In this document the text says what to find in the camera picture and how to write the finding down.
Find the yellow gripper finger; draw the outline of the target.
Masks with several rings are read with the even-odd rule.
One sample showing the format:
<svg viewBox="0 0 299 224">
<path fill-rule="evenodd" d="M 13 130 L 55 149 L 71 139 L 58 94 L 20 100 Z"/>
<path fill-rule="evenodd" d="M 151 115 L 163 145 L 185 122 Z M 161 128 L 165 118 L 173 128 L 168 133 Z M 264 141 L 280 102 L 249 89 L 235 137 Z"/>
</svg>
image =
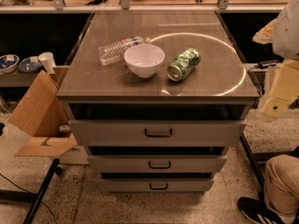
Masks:
<svg viewBox="0 0 299 224">
<path fill-rule="evenodd" d="M 299 61 L 287 60 L 273 70 L 273 75 L 260 112 L 270 119 L 277 119 L 299 97 Z"/>
<path fill-rule="evenodd" d="M 264 28 L 262 28 L 253 36 L 252 40 L 262 45 L 272 43 L 276 23 L 277 20 L 268 22 Z"/>
</svg>

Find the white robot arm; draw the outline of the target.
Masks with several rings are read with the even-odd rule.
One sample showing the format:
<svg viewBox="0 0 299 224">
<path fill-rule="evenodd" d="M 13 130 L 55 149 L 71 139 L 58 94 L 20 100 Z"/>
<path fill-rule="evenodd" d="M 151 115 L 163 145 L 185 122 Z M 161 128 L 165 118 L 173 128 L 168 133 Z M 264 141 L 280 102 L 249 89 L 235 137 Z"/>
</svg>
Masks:
<svg viewBox="0 0 299 224">
<path fill-rule="evenodd" d="M 299 0 L 291 0 L 252 40 L 271 43 L 273 52 L 284 59 L 259 104 L 262 116 L 277 119 L 299 97 Z"/>
</svg>

